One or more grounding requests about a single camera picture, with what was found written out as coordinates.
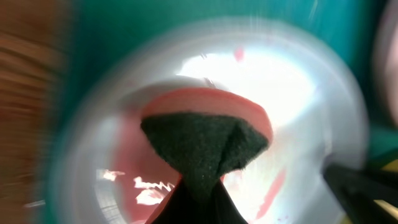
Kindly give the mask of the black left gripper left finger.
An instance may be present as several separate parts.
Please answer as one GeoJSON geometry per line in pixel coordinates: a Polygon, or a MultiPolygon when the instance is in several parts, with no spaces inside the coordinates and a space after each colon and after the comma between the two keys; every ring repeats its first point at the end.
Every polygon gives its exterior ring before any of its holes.
{"type": "Polygon", "coordinates": [[[147,219],[146,224],[175,223],[184,217],[183,212],[189,210],[193,199],[185,182],[179,180],[174,189],[163,199],[160,205],[147,219]]]}

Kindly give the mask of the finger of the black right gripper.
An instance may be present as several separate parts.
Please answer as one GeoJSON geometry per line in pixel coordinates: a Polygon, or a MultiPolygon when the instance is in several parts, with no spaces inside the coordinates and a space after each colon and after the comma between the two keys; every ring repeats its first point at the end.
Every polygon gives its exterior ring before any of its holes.
{"type": "Polygon", "coordinates": [[[323,178],[353,224],[397,224],[397,219],[375,202],[397,205],[396,172],[330,164],[324,168],[323,178]]]}

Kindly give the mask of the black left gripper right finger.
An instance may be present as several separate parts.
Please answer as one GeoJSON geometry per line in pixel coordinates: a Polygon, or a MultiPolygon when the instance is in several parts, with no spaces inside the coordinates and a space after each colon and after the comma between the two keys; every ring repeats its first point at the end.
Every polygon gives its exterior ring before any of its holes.
{"type": "Polygon", "coordinates": [[[211,224],[248,224],[238,212],[222,182],[218,182],[212,190],[211,224]]]}

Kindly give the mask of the light blue round plate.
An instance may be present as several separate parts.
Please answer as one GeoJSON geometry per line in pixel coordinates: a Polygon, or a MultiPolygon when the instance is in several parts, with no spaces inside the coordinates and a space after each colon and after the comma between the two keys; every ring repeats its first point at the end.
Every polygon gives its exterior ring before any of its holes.
{"type": "Polygon", "coordinates": [[[318,39],[287,24],[225,19],[190,24],[149,42],[86,97],[58,145],[45,223],[144,223],[179,175],[139,127],[150,100],[217,88],[261,105],[274,139],[223,183],[249,223],[338,223],[322,177],[331,159],[364,165],[368,120],[349,68],[318,39]]]}

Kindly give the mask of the green and pink sponge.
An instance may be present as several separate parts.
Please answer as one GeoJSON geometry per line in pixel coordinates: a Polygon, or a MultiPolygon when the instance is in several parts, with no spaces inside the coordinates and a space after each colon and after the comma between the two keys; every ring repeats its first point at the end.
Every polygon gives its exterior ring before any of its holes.
{"type": "Polygon", "coordinates": [[[209,200],[222,175],[246,167],[273,138],[261,106],[212,88],[182,88],[158,96],[143,108],[141,129],[200,203],[209,200]]]}

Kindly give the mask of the white round plate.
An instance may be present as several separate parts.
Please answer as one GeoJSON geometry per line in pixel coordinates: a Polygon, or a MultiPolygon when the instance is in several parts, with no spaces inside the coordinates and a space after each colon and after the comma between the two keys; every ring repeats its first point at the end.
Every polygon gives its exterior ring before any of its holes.
{"type": "Polygon", "coordinates": [[[397,126],[397,0],[387,2],[373,52],[374,83],[384,111],[397,126]]]}

